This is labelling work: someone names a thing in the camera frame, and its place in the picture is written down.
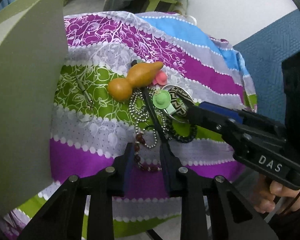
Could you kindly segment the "green cardboard box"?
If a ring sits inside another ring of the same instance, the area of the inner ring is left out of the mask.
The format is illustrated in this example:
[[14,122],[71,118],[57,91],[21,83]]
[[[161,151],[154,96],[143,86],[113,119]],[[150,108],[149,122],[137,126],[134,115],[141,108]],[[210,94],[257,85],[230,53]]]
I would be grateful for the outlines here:
[[52,182],[53,99],[67,53],[63,0],[0,11],[0,216]]

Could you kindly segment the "pink hat hair clip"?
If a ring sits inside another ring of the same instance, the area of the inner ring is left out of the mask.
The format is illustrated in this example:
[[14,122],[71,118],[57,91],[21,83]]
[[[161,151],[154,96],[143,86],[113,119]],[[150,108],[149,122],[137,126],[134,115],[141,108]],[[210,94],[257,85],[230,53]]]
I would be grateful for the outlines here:
[[162,70],[158,71],[154,80],[152,81],[153,85],[165,86],[167,84],[167,75]]

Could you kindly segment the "green plastic stool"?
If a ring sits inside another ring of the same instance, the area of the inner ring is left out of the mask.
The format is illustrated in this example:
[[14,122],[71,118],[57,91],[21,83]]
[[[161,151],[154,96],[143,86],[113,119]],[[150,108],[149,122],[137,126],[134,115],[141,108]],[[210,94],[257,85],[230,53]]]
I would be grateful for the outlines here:
[[185,15],[187,9],[187,0],[146,0],[144,12],[173,12]]

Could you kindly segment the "striped floral cushion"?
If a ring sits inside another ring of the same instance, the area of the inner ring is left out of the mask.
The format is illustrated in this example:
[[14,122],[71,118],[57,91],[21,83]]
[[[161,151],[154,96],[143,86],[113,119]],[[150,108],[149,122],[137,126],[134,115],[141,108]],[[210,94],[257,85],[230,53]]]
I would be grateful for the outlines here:
[[[177,14],[108,11],[64,19],[69,53],[54,98],[50,134],[53,182],[0,220],[8,239],[16,239],[68,176],[95,174],[139,138],[128,191],[113,198],[114,235],[130,237],[181,213],[181,199],[165,191],[160,141],[145,101],[135,91],[126,102],[114,100],[108,83],[126,77],[133,60],[161,61],[169,85],[203,101],[228,108],[256,109],[253,81],[242,55],[227,40],[216,39]],[[82,123],[77,112],[85,99],[76,77],[94,102],[94,118]]]

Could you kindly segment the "blue quilted pillow right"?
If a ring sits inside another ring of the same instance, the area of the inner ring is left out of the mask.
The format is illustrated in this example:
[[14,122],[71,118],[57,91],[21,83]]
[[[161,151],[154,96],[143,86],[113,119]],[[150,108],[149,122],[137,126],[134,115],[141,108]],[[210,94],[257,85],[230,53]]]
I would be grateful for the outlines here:
[[281,62],[300,51],[300,11],[283,16],[234,48],[242,54],[253,79],[257,112],[283,123],[286,96]]

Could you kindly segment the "patterned black white bangle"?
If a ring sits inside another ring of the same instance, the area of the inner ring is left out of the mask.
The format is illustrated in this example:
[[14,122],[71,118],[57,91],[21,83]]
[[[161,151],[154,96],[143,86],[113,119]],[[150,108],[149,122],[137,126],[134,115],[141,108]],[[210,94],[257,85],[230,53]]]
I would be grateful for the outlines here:
[[176,122],[185,123],[185,115],[188,109],[186,102],[194,103],[190,94],[177,85],[165,85],[162,90],[167,91],[171,97],[170,104],[162,110],[163,113]]

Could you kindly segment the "green hat hair clip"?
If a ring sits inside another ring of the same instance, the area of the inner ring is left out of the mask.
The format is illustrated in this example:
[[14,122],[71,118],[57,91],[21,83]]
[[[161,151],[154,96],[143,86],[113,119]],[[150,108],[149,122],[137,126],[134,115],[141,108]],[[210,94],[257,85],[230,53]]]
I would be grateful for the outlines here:
[[152,98],[153,105],[157,107],[157,109],[165,111],[167,114],[174,114],[176,109],[172,106],[171,95],[166,90],[157,90]]

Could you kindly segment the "black hair stick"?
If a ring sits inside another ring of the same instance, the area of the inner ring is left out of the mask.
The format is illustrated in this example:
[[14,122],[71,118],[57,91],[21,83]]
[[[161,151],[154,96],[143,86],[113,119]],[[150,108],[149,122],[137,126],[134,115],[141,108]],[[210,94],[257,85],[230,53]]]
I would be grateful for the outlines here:
[[168,139],[166,138],[164,130],[156,115],[153,102],[149,95],[148,88],[148,86],[150,86],[150,84],[154,80],[158,71],[160,71],[163,68],[163,65],[164,64],[160,61],[146,63],[133,60],[133,62],[131,63],[131,67],[128,71],[127,78],[128,81],[133,85],[133,88],[141,89],[142,96],[145,100],[146,107],[149,111],[151,120],[153,121],[154,128],[157,131],[161,142],[167,143]]

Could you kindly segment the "orange gourd pendant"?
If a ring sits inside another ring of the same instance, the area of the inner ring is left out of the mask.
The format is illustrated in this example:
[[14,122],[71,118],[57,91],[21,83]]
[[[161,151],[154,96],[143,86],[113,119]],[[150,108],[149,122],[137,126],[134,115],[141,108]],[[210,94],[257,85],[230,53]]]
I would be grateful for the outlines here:
[[133,89],[149,86],[163,65],[160,61],[137,63],[129,69],[126,77],[112,79],[107,91],[114,100],[127,101],[132,96]]

